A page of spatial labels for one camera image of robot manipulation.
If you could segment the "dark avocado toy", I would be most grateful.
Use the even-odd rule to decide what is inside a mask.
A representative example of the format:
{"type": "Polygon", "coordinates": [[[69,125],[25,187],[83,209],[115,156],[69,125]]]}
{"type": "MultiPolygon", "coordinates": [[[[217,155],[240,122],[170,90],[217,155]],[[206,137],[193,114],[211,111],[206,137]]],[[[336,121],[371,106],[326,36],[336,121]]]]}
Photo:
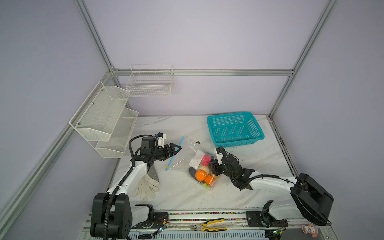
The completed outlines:
{"type": "Polygon", "coordinates": [[[189,167],[188,172],[189,172],[190,176],[191,176],[193,179],[196,178],[196,172],[197,172],[197,170],[196,170],[195,168],[193,168],[193,167],[189,167]]]}

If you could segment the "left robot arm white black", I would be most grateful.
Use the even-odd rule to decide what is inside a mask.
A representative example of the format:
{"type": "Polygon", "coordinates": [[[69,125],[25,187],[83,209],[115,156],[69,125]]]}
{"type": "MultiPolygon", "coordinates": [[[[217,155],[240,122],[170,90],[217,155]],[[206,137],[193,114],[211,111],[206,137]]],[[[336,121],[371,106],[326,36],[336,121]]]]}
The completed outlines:
{"type": "Polygon", "coordinates": [[[155,222],[152,205],[131,206],[130,197],[155,161],[177,155],[182,147],[173,143],[137,149],[133,163],[115,186],[93,199],[90,234],[94,238],[125,239],[137,225],[151,227],[155,222]]]}

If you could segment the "cream round toy food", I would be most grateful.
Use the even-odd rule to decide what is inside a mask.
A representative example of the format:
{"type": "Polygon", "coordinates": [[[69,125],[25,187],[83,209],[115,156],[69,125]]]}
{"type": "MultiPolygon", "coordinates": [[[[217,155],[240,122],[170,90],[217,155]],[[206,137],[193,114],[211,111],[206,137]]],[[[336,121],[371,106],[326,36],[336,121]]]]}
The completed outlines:
{"type": "Polygon", "coordinates": [[[209,174],[209,173],[210,173],[210,169],[209,169],[208,166],[200,166],[200,167],[199,167],[199,170],[200,170],[200,171],[204,171],[204,172],[206,172],[206,174],[209,174]]]}

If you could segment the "clear zip top bag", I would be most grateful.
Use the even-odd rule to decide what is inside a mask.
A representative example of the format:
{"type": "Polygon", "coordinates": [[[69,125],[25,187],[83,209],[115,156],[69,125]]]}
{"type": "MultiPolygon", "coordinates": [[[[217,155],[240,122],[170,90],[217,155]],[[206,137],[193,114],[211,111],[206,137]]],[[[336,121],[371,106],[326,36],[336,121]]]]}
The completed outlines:
{"type": "Polygon", "coordinates": [[[201,161],[203,156],[209,155],[212,157],[211,161],[213,161],[216,159],[214,154],[202,148],[199,143],[193,142],[187,139],[186,137],[182,137],[179,140],[179,143],[177,145],[181,146],[182,149],[177,155],[171,157],[171,160],[169,161],[168,165],[165,168],[165,172],[167,173],[175,172],[175,173],[183,174],[184,176],[189,177],[190,179],[194,180],[198,184],[202,185],[202,187],[208,190],[212,190],[219,176],[213,175],[210,168],[209,168],[210,173],[207,175],[211,175],[215,178],[215,183],[212,186],[208,186],[204,181],[200,182],[196,178],[193,179],[190,176],[188,169],[189,167],[193,167],[196,170],[199,170],[199,167],[202,166],[201,161]]]}

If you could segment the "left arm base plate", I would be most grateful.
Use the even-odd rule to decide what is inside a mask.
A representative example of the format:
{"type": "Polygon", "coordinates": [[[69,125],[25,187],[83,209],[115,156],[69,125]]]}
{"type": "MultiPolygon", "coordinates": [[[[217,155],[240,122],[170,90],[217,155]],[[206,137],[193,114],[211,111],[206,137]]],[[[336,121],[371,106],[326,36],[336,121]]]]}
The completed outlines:
{"type": "Polygon", "coordinates": [[[169,220],[169,213],[155,212],[151,217],[142,223],[138,223],[133,229],[159,229],[164,222],[169,220]]]}

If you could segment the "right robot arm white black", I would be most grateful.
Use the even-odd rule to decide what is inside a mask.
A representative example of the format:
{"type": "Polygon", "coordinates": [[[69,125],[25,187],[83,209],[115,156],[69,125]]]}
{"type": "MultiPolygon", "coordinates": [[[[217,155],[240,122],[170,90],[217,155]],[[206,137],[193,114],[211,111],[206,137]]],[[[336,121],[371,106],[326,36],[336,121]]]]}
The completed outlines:
{"type": "Polygon", "coordinates": [[[334,203],[333,196],[307,174],[298,177],[281,177],[262,174],[243,168],[237,157],[223,148],[209,162],[214,175],[227,176],[240,191],[267,191],[284,196],[286,200],[268,200],[260,212],[261,224],[270,227],[273,222],[304,218],[317,226],[326,226],[334,203]]]}

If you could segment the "smooth orange toy fruit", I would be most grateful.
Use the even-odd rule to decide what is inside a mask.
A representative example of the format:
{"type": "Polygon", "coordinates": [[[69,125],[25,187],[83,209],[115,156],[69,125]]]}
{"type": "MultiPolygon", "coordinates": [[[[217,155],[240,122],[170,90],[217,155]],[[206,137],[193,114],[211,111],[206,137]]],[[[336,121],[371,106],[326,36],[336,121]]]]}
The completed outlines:
{"type": "Polygon", "coordinates": [[[203,182],[207,178],[207,173],[203,170],[197,170],[195,173],[195,178],[198,181],[203,182]]]}

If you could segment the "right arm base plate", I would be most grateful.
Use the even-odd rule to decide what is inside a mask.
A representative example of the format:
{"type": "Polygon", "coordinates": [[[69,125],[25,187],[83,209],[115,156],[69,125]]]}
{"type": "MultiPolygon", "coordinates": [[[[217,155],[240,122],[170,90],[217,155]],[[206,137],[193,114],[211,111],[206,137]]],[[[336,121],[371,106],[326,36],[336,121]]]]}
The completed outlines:
{"type": "Polygon", "coordinates": [[[270,213],[263,211],[247,211],[246,219],[249,227],[281,227],[285,228],[288,226],[286,219],[276,220],[270,213]]]}

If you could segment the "pink apple toy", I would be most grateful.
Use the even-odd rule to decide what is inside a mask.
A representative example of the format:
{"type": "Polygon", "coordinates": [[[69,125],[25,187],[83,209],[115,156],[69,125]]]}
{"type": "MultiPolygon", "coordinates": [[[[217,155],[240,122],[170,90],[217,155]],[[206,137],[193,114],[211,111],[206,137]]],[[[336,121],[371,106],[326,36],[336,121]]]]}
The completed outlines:
{"type": "Polygon", "coordinates": [[[203,158],[202,158],[201,164],[202,164],[203,166],[208,166],[209,163],[211,162],[211,160],[212,160],[212,157],[211,157],[211,156],[209,156],[209,155],[204,155],[203,158]]]}

